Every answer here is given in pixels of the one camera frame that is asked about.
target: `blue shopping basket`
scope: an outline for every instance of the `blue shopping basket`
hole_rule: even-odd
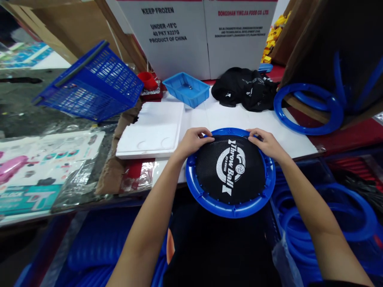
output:
[[[100,42],[32,100],[74,116],[101,122],[134,107],[143,82]]]

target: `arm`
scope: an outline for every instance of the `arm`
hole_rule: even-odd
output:
[[[192,128],[186,132],[134,220],[107,287],[150,286],[168,230],[182,165],[202,145],[213,142],[211,136],[206,128]]]
[[[250,131],[249,141],[280,164],[304,225],[310,233],[323,279],[373,286],[352,252],[327,203],[271,133]],[[261,136],[263,141],[253,137]]]

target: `blue box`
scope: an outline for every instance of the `blue box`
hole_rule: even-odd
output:
[[[209,97],[210,86],[182,72],[162,82],[172,96],[195,108]]]

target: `product box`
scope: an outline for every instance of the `product box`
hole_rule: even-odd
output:
[[[118,1],[160,80],[179,72],[210,79],[202,0]]]
[[[259,68],[277,1],[205,0],[210,77],[232,67]]]

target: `red cup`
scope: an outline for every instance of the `red cup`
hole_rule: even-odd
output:
[[[138,74],[138,78],[144,83],[145,90],[156,90],[158,85],[153,78],[152,73],[142,72]]]

